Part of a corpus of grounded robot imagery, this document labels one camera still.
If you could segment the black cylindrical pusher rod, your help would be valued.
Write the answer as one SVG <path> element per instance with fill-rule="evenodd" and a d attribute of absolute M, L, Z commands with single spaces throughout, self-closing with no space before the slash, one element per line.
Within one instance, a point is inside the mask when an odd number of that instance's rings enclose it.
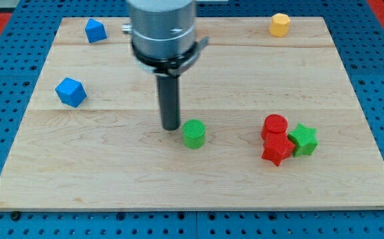
<path fill-rule="evenodd" d="M 170 76 L 156 76 L 161 126 L 167 131 L 180 125 L 179 79 Z"/>

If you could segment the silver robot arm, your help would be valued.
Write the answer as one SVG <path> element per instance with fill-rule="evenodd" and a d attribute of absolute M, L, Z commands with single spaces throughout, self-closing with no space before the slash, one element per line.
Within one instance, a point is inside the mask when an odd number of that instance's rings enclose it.
<path fill-rule="evenodd" d="M 180 126 L 179 79 L 198 60 L 209 37 L 197 40 L 196 1 L 127 0 L 130 35 L 135 58 L 156 77 L 162 128 Z"/>

